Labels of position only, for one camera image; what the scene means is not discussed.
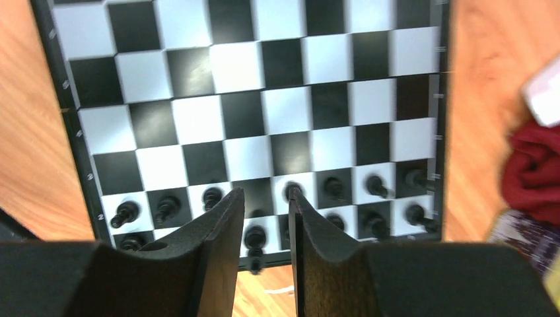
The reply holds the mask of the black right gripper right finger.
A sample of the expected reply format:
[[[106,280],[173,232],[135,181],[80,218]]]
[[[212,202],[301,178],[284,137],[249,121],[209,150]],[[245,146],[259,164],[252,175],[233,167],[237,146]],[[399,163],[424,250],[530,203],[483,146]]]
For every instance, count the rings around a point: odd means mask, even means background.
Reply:
[[[293,188],[298,316],[558,316],[537,271],[506,244],[359,242]]]

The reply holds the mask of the yellow metal tin tray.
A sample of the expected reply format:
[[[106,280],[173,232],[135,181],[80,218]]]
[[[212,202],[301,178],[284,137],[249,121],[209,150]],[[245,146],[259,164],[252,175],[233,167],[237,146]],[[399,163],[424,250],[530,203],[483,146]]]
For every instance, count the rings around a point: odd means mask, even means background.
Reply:
[[[515,209],[500,215],[487,239],[519,250],[536,269],[556,306],[559,306],[559,227]]]

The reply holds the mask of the black white chessboard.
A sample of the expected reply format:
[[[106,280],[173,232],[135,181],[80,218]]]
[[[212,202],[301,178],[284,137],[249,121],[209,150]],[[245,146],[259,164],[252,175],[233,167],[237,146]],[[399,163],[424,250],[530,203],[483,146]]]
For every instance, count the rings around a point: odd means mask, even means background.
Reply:
[[[449,1],[31,7],[95,238],[103,195],[411,161],[443,227]]]

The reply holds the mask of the black pieces set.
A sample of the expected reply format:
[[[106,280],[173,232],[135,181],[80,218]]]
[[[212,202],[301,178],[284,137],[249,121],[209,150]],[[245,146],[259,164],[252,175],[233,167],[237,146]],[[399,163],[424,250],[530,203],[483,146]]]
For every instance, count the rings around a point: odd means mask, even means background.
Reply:
[[[137,250],[202,216],[235,187],[244,190],[243,231],[251,235],[239,251],[240,268],[246,271],[289,263],[288,193],[294,187],[321,216],[358,241],[440,240],[442,236],[436,197],[423,161],[136,188],[103,195],[98,217],[105,220],[116,248]]]

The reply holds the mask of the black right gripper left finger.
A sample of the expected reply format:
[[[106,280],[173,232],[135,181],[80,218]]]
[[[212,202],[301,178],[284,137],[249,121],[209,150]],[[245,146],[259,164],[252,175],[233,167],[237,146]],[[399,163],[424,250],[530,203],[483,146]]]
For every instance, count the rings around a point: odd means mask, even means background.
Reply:
[[[138,251],[46,242],[1,214],[2,316],[230,316],[244,191]]]

